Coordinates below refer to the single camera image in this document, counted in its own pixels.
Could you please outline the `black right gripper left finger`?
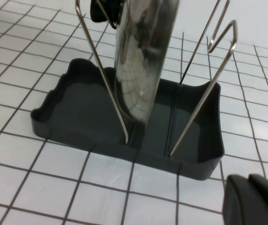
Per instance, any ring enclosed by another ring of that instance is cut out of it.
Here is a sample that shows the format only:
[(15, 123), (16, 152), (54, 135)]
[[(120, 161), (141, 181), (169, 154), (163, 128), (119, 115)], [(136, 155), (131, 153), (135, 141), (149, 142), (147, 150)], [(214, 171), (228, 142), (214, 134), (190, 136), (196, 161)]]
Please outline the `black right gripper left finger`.
[(223, 220), (226, 225), (266, 225), (268, 209), (259, 192), (244, 177), (227, 178), (223, 201)]

